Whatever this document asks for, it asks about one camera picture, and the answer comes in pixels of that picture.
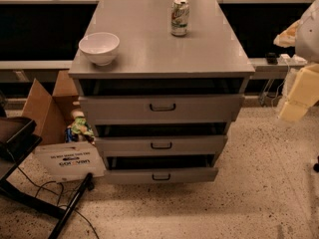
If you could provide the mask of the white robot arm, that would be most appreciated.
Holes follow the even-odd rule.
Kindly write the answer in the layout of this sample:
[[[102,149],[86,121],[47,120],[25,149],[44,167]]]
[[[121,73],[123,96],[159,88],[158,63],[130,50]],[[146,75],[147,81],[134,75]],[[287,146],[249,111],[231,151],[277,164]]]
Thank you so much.
[[[319,101],[319,0],[277,35],[273,43],[284,48],[294,47],[295,54],[307,61],[295,75],[287,75],[287,93],[278,113],[281,120],[299,121]]]

